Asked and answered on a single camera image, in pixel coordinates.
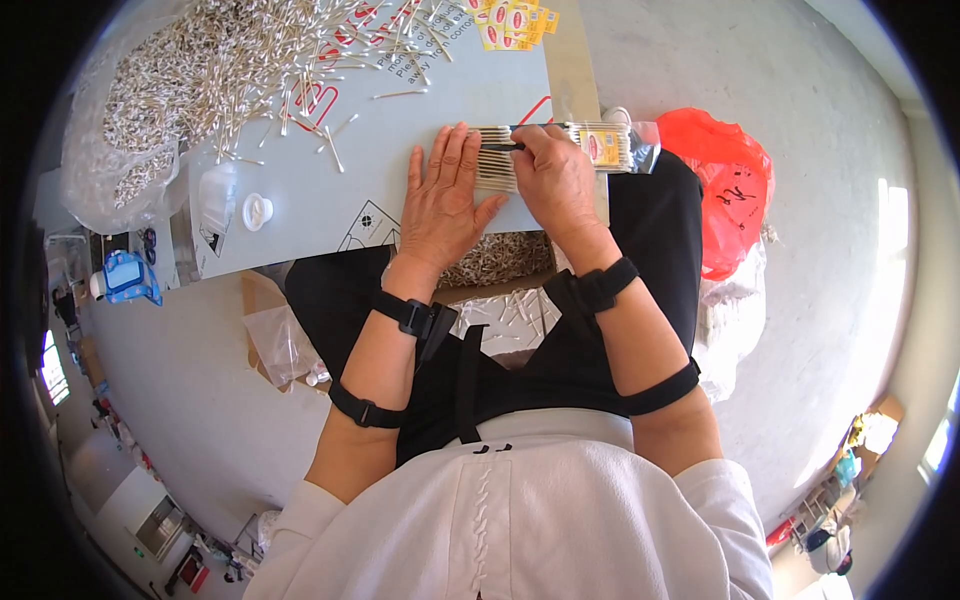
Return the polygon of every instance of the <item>person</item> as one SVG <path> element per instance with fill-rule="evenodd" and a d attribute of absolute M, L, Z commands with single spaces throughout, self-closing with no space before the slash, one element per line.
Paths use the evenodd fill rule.
<path fill-rule="evenodd" d="M 377 299 L 430 302 L 507 197 L 474 207 L 466 124 L 440 130 L 425 174 L 415 148 L 396 257 L 314 256 L 286 278 L 334 406 L 248 600 L 772 597 L 747 473 L 723 458 L 691 370 L 699 180 L 668 152 L 652 175 L 610 176 L 606 227 L 589 158 L 559 127 L 513 140 L 520 195 L 577 281 L 630 261 L 638 276 L 588 316 L 590 336 L 565 310 L 521 369 L 470 331 L 422 360 Z"/>
<path fill-rule="evenodd" d="M 54 314 L 63 320 L 67 329 L 77 324 L 77 307 L 73 303 L 73 293 L 64 294 L 60 288 L 53 292 Z"/>

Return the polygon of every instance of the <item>white shirt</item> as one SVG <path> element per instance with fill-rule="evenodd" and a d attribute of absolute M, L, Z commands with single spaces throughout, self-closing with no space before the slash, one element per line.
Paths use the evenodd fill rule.
<path fill-rule="evenodd" d="M 581 409 L 478 430 L 348 505 L 298 482 L 245 600 L 773 596 L 737 463 L 671 479 L 631 450 L 628 420 Z"/>

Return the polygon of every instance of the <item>concrete floor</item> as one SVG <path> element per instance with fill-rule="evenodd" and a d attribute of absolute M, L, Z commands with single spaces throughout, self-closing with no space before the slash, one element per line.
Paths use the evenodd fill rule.
<path fill-rule="evenodd" d="M 751 474 L 771 529 L 802 490 L 857 337 L 871 324 L 878 178 L 911 188 L 905 120 L 878 74 L 801 0 L 582 2 L 606 106 L 635 119 L 695 106 L 740 123 L 773 158 L 767 325 L 717 405 L 727 455 Z M 128 422 L 173 496 L 232 539 L 282 506 L 312 458 L 328 400 L 281 395 L 246 368 L 238 276 L 94 308 L 97 345 Z M 863 397 L 877 381 L 864 380 Z"/>

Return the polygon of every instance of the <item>shoe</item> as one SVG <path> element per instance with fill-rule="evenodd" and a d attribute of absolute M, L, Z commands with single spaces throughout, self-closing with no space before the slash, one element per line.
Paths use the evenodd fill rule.
<path fill-rule="evenodd" d="M 630 113 L 624 107 L 608 108 L 603 113 L 603 120 L 607 123 L 626 123 L 627 125 L 633 123 L 630 119 Z"/>

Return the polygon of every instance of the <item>black pants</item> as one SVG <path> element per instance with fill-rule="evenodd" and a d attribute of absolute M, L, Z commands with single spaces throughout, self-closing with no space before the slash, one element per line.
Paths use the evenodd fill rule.
<path fill-rule="evenodd" d="M 613 175 L 609 186 L 613 238 L 690 353 L 703 255 L 703 186 L 666 151 L 652 175 Z M 387 247 L 324 254 L 298 260 L 287 275 L 290 306 L 335 379 L 343 373 L 389 259 Z M 462 346 L 448 334 L 414 377 L 397 441 L 398 466 L 457 437 L 454 390 Z M 475 420 L 481 423 L 535 408 L 616 413 L 619 396 L 602 342 L 586 344 L 561 317 L 523 369 L 507 371 L 481 354 L 475 398 Z"/>

